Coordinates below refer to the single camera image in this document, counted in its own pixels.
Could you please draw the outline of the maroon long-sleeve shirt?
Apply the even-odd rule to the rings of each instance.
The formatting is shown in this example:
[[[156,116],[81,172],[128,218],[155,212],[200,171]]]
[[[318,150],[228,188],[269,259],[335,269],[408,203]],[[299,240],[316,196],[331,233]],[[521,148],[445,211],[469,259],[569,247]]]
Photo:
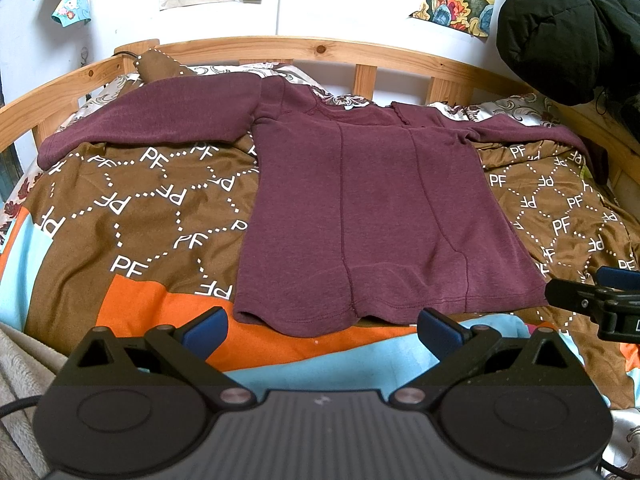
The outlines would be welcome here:
[[[295,337],[421,310],[513,311],[544,304],[546,282],[506,220],[476,144],[553,139],[559,127],[495,116],[452,120],[393,103],[348,110],[302,84],[250,73],[145,84],[50,136],[49,168],[84,142],[232,143],[250,134],[259,168],[233,314]]]

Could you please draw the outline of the brown patterned PF bedspread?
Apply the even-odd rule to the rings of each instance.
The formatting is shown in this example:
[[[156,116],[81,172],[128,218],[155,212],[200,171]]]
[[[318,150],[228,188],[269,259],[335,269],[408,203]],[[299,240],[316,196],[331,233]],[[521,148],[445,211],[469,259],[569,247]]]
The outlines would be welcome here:
[[[639,227],[593,187],[582,153],[552,139],[481,143],[486,180],[546,278],[634,270]],[[81,144],[32,167],[1,214],[1,321],[35,339],[44,376],[86,330],[139,336],[230,311],[258,189],[251,136],[231,145]],[[255,390],[391,392],[433,363],[413,326],[361,320],[294,338],[231,321],[210,359]]]

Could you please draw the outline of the beige fleece blanket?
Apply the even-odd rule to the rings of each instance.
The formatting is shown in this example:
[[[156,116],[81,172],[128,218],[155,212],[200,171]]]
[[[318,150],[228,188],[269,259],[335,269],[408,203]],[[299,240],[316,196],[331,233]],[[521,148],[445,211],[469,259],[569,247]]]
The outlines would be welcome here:
[[[66,362],[66,356],[1,324],[1,405],[40,396]],[[49,472],[32,431],[35,410],[1,419],[1,478],[42,479]]]

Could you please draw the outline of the black puffy jacket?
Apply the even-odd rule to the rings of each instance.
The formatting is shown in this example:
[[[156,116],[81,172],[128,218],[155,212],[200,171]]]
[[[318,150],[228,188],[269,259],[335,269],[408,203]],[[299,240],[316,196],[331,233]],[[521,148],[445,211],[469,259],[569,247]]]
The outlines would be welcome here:
[[[639,133],[639,0],[504,0],[497,49],[522,81],[564,105],[598,96]]]

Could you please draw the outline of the wooden bed frame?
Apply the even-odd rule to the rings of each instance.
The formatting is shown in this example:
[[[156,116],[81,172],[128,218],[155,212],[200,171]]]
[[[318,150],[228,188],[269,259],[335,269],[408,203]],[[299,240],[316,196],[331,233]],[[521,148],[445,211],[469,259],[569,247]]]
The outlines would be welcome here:
[[[1,109],[1,147],[8,148],[27,131],[35,144],[55,132],[62,121],[78,110],[85,94],[102,87],[118,75],[134,70],[134,58],[157,48],[186,64],[221,62],[326,62],[355,67],[352,91],[372,98],[376,73],[396,70],[431,79],[426,102],[469,104],[476,90],[497,96],[527,93],[524,82],[484,68],[442,56],[366,42],[285,36],[224,37],[161,44],[157,39],[125,44],[105,60],[78,68],[51,80]]]

